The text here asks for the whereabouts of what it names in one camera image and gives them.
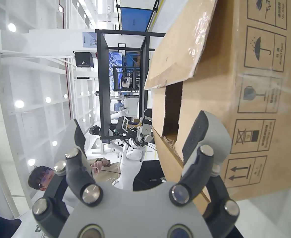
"shipping symbol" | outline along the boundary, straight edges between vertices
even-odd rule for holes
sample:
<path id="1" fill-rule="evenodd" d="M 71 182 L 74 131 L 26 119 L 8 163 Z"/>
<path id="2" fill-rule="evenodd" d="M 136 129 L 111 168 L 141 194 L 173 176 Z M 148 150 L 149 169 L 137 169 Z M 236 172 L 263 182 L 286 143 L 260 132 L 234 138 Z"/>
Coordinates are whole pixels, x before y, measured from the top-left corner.
<path id="1" fill-rule="evenodd" d="M 245 87 L 243 91 L 243 99 L 245 101 L 252 101 L 256 98 L 256 96 L 263 96 L 265 101 L 266 91 L 263 94 L 257 94 L 256 90 L 251 85 Z"/>
<path id="2" fill-rule="evenodd" d="M 264 19 L 266 19 L 266 13 L 271 8 L 270 1 L 269 0 L 265 0 L 265 3 L 266 3 L 266 10 L 265 10 L 265 17 L 264 17 Z M 262 5 L 263 5 L 263 0 L 257 0 L 256 6 L 257 6 L 257 8 L 258 8 L 259 11 L 262 9 Z"/>
<path id="3" fill-rule="evenodd" d="M 251 41 L 253 43 L 250 43 L 253 47 L 253 52 L 255 53 L 255 57 L 257 58 L 257 60 L 260 60 L 260 51 L 267 51 L 269 52 L 269 55 L 271 55 L 271 50 L 265 49 L 265 48 L 261 48 L 261 37 L 259 37 L 256 41 L 254 41 L 253 39 L 251 39 Z"/>
<path id="4" fill-rule="evenodd" d="M 244 131 L 241 131 L 238 129 L 237 133 L 237 139 L 236 144 L 244 144 L 244 143 L 251 143 L 251 142 L 257 142 L 259 138 L 259 130 L 250 130 L 247 131 L 246 129 Z"/>
<path id="5" fill-rule="evenodd" d="M 249 173 L 250 173 L 250 169 L 251 169 L 251 165 L 246 166 L 246 167 L 237 167 L 237 166 L 235 166 L 235 167 L 231 168 L 230 170 L 233 171 L 233 172 L 245 170 L 245 173 L 244 173 L 245 175 L 242 175 L 242 176 L 233 175 L 233 176 L 230 176 L 228 179 L 232 180 L 232 181 L 234 179 L 240 179 L 240 178 L 248 179 Z"/>

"box flap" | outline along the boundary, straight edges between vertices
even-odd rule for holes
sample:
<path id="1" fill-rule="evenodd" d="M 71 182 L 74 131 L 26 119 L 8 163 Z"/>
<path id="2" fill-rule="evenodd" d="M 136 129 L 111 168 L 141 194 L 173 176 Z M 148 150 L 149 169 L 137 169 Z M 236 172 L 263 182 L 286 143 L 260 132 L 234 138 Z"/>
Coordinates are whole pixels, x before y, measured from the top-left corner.
<path id="1" fill-rule="evenodd" d="M 153 54 L 145 89 L 193 77 L 205 47 L 216 3 L 217 0 L 187 2 Z"/>

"glasses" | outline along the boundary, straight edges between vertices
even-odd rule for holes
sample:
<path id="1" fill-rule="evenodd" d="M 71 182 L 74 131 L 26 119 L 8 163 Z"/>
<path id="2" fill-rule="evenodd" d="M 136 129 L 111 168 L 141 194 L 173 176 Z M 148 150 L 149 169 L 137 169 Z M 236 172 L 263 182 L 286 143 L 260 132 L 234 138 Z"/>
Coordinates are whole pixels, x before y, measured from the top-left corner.
<path id="1" fill-rule="evenodd" d="M 47 169 L 40 181 L 40 184 L 43 185 L 47 180 L 48 180 L 48 176 L 50 174 L 51 169 Z"/>

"blue sign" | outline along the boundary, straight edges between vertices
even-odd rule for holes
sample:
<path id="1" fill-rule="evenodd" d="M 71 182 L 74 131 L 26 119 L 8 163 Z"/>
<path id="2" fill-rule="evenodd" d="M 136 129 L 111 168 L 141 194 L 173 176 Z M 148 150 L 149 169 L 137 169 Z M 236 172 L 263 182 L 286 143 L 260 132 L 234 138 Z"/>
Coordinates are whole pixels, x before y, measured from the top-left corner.
<path id="1" fill-rule="evenodd" d="M 83 32 L 83 47 L 97 48 L 97 34 L 93 32 Z"/>
<path id="2" fill-rule="evenodd" d="M 125 31 L 145 32 L 152 10 L 121 7 L 121 24 Z"/>

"cardboard box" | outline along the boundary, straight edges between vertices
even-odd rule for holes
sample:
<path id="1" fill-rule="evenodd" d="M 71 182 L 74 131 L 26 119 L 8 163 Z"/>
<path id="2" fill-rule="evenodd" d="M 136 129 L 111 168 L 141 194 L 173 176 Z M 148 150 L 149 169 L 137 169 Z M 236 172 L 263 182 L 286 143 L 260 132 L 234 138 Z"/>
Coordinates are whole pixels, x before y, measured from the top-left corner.
<path id="1" fill-rule="evenodd" d="M 182 147 L 206 110 L 232 138 L 221 177 L 233 199 L 291 187 L 291 0 L 189 0 L 145 88 L 167 179 L 178 181 Z"/>

